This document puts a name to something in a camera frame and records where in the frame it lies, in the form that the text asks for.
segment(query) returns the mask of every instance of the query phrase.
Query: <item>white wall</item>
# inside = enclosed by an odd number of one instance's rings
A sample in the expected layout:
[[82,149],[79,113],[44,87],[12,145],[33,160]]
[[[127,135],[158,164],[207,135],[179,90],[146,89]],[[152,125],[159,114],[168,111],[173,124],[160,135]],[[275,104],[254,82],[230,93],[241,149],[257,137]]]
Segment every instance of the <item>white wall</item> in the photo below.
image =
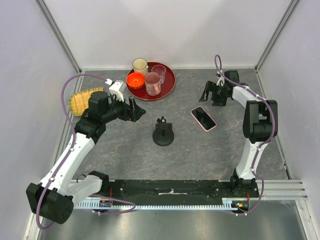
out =
[[81,68],[254,66],[290,0],[46,0]]
[[74,70],[34,0],[0,6],[0,239],[23,238],[26,188],[53,164],[65,120],[60,92]]
[[300,1],[260,75],[278,102],[289,171],[302,179],[320,223],[320,1]]

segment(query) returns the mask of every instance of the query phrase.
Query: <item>black round base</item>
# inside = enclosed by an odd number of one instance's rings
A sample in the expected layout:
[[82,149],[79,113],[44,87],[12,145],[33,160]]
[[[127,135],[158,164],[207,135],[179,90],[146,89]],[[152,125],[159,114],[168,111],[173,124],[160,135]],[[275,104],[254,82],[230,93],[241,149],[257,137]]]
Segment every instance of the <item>black round base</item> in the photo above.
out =
[[172,144],[175,139],[175,134],[173,131],[165,131],[165,135],[162,135],[161,131],[154,130],[152,138],[155,144],[161,147],[166,147]]

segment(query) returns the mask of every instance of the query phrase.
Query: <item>smartphone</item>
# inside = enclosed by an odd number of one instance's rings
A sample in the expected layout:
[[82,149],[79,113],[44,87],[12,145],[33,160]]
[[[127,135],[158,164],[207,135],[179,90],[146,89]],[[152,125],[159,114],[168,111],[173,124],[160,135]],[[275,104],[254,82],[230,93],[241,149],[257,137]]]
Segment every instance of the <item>smartphone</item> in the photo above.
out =
[[191,115],[206,132],[209,132],[217,126],[216,122],[202,106],[197,106],[195,109],[192,109]]

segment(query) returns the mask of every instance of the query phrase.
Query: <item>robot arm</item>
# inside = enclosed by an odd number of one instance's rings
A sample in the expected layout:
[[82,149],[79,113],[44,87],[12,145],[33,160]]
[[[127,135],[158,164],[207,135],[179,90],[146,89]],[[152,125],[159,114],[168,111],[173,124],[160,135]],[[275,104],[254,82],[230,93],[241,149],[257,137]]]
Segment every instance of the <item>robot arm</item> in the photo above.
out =
[[[103,181],[109,180],[108,175],[92,171],[84,180],[69,187],[77,168],[105,132],[107,123],[115,119],[136,122],[146,113],[136,104],[133,97],[128,98],[129,104],[126,103],[121,93],[123,83],[116,81],[111,82],[110,85],[109,90],[112,96],[104,91],[91,94],[88,100],[88,109],[84,111],[74,128],[76,132],[75,145],[63,165],[59,167],[70,151],[72,137],[50,172],[39,184],[30,183],[28,186],[26,194],[33,213],[36,213],[40,195],[49,181],[52,183],[44,195],[40,216],[63,224],[70,217],[75,205],[99,192]],[[53,173],[57,170],[55,178],[52,179]]]
[[[252,171],[256,171],[260,157],[268,145],[264,144],[261,148],[259,145],[266,141],[272,132],[272,122],[270,112],[265,104],[252,96],[247,89],[250,89],[245,83],[240,83],[239,74],[236,70],[226,71],[224,75],[232,81],[246,86],[245,88],[234,86],[229,82],[222,80],[221,76],[217,74],[219,80],[217,83],[208,81],[205,85],[203,94],[199,102],[208,100],[209,93],[212,92],[211,100],[213,106],[226,106],[227,98],[238,101],[244,108],[243,119],[243,135],[245,137],[245,145],[239,165],[231,176],[231,189],[236,189],[240,185],[244,187],[247,185],[249,188],[255,183],[255,176]],[[275,137],[278,133],[278,105],[275,100],[266,100],[270,105],[275,118]],[[252,164],[254,157],[257,154],[253,169]]]

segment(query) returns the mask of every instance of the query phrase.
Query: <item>bowl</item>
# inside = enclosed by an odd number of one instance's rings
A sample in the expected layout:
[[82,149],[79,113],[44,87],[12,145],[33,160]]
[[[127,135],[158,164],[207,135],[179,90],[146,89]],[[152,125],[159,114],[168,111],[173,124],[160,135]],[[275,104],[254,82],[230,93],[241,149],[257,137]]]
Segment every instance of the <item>bowl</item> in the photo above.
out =
[[140,72],[133,72],[126,77],[126,84],[132,89],[140,89],[145,84],[145,76]]

